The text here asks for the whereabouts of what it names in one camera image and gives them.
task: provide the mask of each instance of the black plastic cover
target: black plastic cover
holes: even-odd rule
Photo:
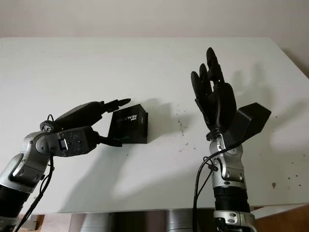
[[[270,110],[256,102],[239,108],[230,129],[223,134],[225,146],[243,143],[261,132],[270,114]]]
[[[113,112],[108,137],[123,144],[146,144],[148,113],[138,104]]]

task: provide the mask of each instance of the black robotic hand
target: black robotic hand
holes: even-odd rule
[[[75,156],[86,154],[97,144],[122,146],[119,140],[100,136],[91,126],[102,119],[105,112],[118,110],[131,99],[114,100],[109,103],[92,101],[79,105],[58,117],[55,121],[46,120],[40,124],[42,131],[53,132],[47,140],[54,148],[55,156]]]
[[[211,47],[208,48],[206,57],[209,70],[207,71],[205,64],[201,64],[199,76],[196,72],[191,72],[191,82],[196,95],[195,102],[210,130],[207,140],[212,140],[230,128],[236,112],[236,102],[233,89],[224,82],[221,67]]]

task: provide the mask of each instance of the dark spot on table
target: dark spot on table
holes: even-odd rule
[[[182,136],[184,136],[184,129],[183,129],[183,124],[180,120],[178,120],[178,123],[180,125],[180,130],[182,131]]]

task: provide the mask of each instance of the metal cylinder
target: metal cylinder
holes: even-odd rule
[[[113,219],[113,213],[86,214],[80,232],[112,232]]]
[[[168,210],[166,228],[167,232],[192,232],[192,209]]]

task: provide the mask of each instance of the metal bracket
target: metal bracket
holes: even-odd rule
[[[213,154],[225,149],[222,136],[212,141],[210,152]],[[213,172],[213,188],[219,186],[235,186],[245,189],[244,170],[241,163],[242,145],[224,152],[212,159],[219,171]]]
[[[247,212],[217,210],[213,212],[214,218],[224,218],[226,225],[249,227],[257,232],[254,215]]]

